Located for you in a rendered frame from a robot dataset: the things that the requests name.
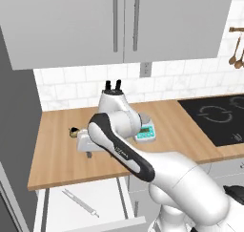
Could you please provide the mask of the black hob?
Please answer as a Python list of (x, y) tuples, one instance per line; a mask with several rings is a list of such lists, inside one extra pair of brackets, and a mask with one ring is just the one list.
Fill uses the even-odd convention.
[(184, 99), (178, 103), (216, 147), (244, 143), (244, 95)]

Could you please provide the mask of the grey base cupboard door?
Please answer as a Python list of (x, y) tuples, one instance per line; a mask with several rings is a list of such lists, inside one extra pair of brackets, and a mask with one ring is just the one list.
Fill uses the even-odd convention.
[(128, 176), (128, 191), (134, 212), (134, 202), (139, 201), (138, 216), (145, 216), (147, 220), (154, 219), (159, 212), (160, 206), (156, 204), (149, 194), (149, 184), (135, 177)]

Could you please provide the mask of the grey base drawer front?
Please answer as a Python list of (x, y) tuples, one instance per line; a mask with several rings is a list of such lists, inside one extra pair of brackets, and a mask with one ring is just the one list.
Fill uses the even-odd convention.
[(201, 168), (212, 178), (244, 174), (244, 158), (205, 163)]

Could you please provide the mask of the silver tongs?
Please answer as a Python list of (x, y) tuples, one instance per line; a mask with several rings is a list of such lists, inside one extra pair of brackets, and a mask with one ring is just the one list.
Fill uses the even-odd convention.
[(70, 199), (72, 199), (74, 202), (76, 202), (78, 205), (80, 205), (83, 209), (85, 209), (87, 212), (89, 212), (92, 216), (96, 216), (99, 218), (99, 215), (97, 214), (97, 211), (93, 208), (91, 208), (89, 205), (87, 205), (85, 202), (80, 200), (77, 196), (75, 196), (71, 191), (68, 189), (62, 190), (62, 192), (68, 196)]

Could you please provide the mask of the wooden hanging spoon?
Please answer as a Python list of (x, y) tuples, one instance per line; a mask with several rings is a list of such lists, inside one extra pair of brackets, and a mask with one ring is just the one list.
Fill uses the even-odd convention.
[(234, 49), (234, 54), (233, 56), (229, 59), (229, 64), (230, 65), (233, 65), (235, 62), (236, 62), (236, 52), (237, 52), (237, 49), (238, 49), (238, 46), (240, 44), (240, 40), (241, 40), (241, 35), (239, 35), (238, 39), (237, 39), (237, 42), (236, 42), (236, 45), (235, 45), (235, 49)]
[(234, 63), (234, 67), (236, 69), (240, 69), (242, 67), (242, 64), (243, 64), (242, 63), (243, 56), (244, 56), (244, 49), (243, 49), (243, 52), (242, 52), (242, 55), (241, 55), (240, 59), (237, 60), (237, 61), (235, 61), (235, 63)]

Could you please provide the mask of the open white drawer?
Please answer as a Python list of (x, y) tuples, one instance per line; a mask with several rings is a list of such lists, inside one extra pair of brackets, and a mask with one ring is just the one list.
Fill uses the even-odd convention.
[[(68, 189), (97, 211), (92, 216), (66, 196)], [(145, 223), (135, 217), (124, 178), (102, 179), (39, 191), (33, 232), (108, 232)]]

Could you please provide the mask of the grey wall socket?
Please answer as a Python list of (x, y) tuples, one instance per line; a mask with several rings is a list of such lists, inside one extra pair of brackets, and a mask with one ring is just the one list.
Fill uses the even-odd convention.
[(152, 75), (152, 62), (144, 62), (140, 64), (140, 78), (150, 77)]

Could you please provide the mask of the dark grey fridge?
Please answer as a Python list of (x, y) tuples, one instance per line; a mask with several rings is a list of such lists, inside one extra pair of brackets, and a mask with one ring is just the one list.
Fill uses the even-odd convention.
[(14, 71), (0, 28), (0, 163), (27, 224), (33, 231), (37, 195), (28, 190), (41, 105), (32, 70)]

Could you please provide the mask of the teal and white kitchen scale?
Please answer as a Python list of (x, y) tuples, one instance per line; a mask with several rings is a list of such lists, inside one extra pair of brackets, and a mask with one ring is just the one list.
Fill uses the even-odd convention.
[(133, 139), (137, 143), (152, 142), (156, 139), (155, 128), (152, 119), (145, 113), (139, 114), (142, 120), (140, 132)]

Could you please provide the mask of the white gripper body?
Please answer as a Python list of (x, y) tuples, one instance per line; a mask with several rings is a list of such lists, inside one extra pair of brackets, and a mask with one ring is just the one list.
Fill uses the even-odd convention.
[(76, 150), (78, 152), (100, 152), (103, 151), (103, 148), (91, 140), (87, 129), (81, 129), (77, 134)]

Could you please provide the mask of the wide grey cupboard door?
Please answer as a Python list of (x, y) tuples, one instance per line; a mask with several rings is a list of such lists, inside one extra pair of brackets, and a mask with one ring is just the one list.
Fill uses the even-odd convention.
[(123, 61), (124, 0), (113, 51), (112, 0), (0, 0), (2, 30), (15, 70)]

